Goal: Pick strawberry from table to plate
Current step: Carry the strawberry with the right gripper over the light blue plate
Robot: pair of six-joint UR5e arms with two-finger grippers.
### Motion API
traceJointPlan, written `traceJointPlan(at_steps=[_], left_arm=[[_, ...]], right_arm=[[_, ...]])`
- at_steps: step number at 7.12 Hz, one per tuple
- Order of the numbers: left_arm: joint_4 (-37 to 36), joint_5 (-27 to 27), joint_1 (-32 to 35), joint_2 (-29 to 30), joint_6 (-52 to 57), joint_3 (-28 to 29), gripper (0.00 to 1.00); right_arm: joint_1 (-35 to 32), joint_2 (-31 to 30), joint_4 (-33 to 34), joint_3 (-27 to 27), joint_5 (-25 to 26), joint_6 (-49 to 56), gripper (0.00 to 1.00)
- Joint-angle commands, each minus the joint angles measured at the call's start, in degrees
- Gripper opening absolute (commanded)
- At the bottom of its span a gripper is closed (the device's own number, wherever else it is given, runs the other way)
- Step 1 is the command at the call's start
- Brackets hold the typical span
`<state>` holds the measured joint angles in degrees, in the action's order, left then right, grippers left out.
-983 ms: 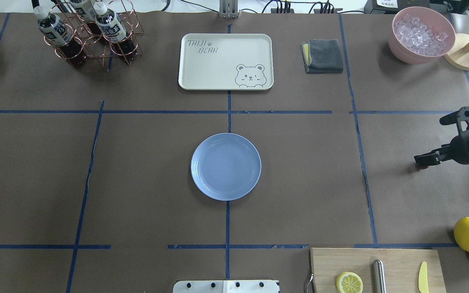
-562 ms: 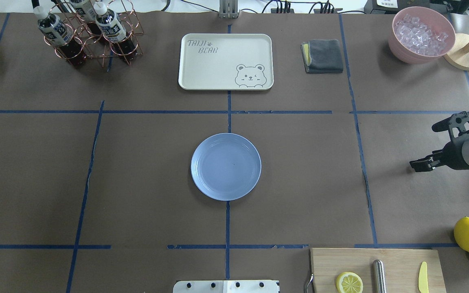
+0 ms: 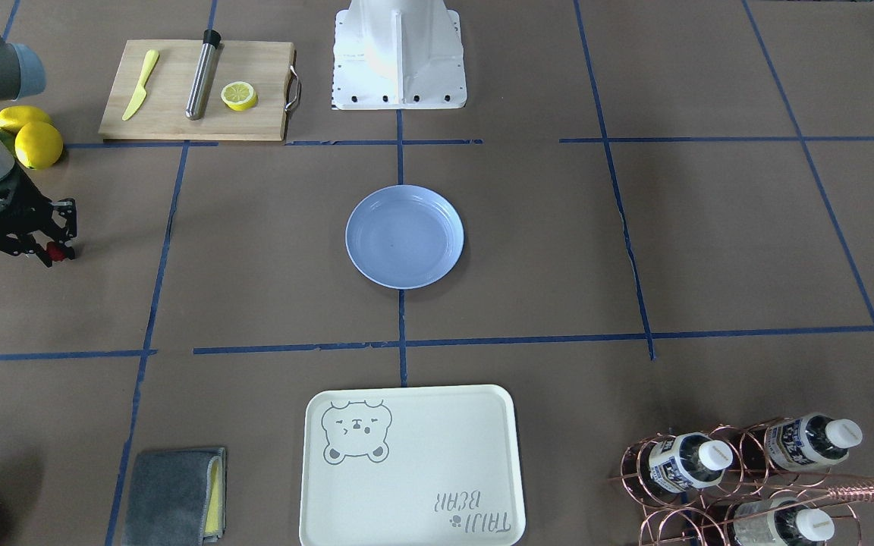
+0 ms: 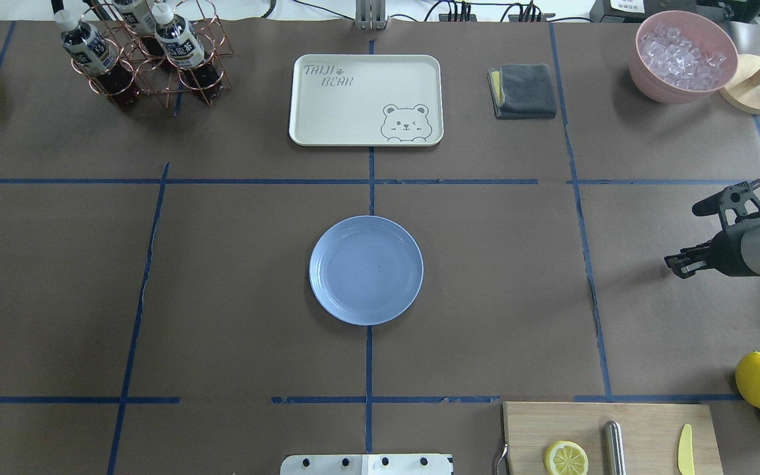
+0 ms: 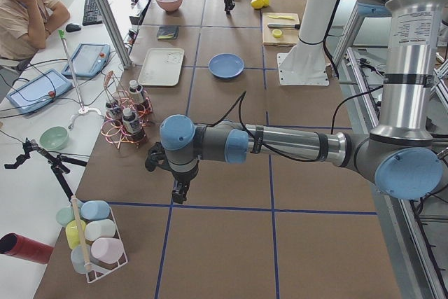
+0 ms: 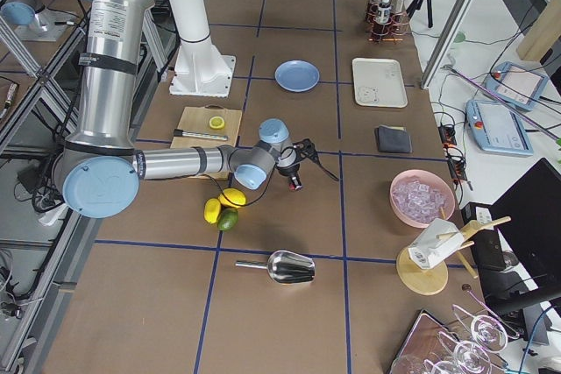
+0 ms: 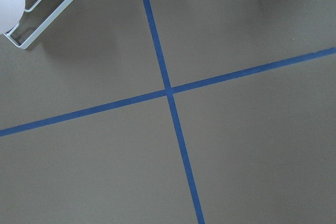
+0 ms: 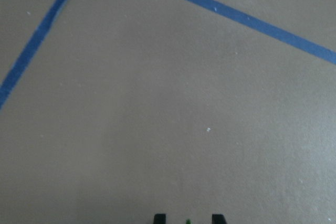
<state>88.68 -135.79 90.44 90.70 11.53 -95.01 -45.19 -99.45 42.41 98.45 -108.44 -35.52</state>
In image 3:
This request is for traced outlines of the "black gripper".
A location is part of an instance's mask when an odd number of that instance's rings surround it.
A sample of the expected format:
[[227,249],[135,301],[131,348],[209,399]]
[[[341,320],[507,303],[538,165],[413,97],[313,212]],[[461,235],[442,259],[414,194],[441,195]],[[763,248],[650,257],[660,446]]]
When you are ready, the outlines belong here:
[[[64,224],[55,233],[53,213]],[[45,267],[51,268],[51,253],[39,245],[33,233],[41,232],[58,244],[69,246],[70,258],[76,259],[71,246],[77,237],[77,207],[73,199],[51,201],[46,199],[28,177],[7,182],[0,191],[0,251],[10,255],[35,256]]]

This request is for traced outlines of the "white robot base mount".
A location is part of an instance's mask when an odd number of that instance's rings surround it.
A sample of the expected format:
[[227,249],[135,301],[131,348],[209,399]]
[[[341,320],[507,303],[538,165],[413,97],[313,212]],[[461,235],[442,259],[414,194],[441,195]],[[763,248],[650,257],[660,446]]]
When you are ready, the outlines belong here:
[[353,1],[335,15],[333,55],[336,110],[467,103],[461,19],[443,1]]

